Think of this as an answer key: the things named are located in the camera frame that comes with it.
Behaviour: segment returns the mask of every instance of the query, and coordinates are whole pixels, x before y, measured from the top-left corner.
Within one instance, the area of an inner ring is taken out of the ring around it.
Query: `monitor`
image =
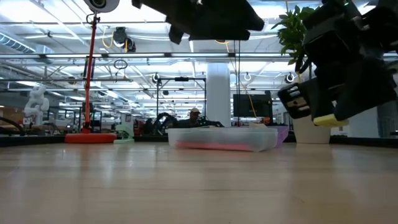
[[[272,121],[272,98],[271,93],[264,95],[234,95],[234,116],[245,118],[253,118],[253,108],[250,103],[250,98],[253,103],[253,108],[257,117],[269,118]]]

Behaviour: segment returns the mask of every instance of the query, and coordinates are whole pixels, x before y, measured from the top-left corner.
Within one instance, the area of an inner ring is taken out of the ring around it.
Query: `plastic bin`
[[[289,135],[289,127],[288,126],[267,126],[267,127],[278,130],[278,142],[276,144],[276,147],[280,147],[287,138],[287,136]]]
[[[275,147],[277,135],[274,128],[173,128],[169,129],[169,144],[179,148],[259,152]]]

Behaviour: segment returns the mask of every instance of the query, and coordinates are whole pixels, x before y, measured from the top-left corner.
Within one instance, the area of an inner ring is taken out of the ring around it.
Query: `red base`
[[[67,134],[65,143],[72,144],[95,144],[95,143],[113,143],[118,137],[115,134]]]

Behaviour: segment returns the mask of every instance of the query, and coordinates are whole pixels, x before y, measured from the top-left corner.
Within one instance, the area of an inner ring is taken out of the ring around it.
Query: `table surface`
[[[0,223],[398,223],[398,151],[164,143],[0,150]]]

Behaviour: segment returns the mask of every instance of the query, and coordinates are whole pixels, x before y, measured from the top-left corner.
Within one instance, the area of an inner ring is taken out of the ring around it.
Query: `red object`
[[[201,142],[177,142],[177,147],[190,149],[218,149],[231,151],[252,151],[248,145],[244,144],[217,144],[217,143],[201,143]]]
[[[94,143],[113,143],[117,139],[113,133],[103,134],[67,134],[65,143],[72,144],[94,144]]]
[[[94,44],[95,44],[95,32],[97,30],[97,12],[94,14],[93,19],[93,32],[91,33],[91,45],[90,45],[90,55],[88,56],[88,70],[86,74],[86,123],[83,126],[83,133],[89,134],[90,129],[90,78],[91,78],[91,69],[93,66],[93,54],[94,54]]]

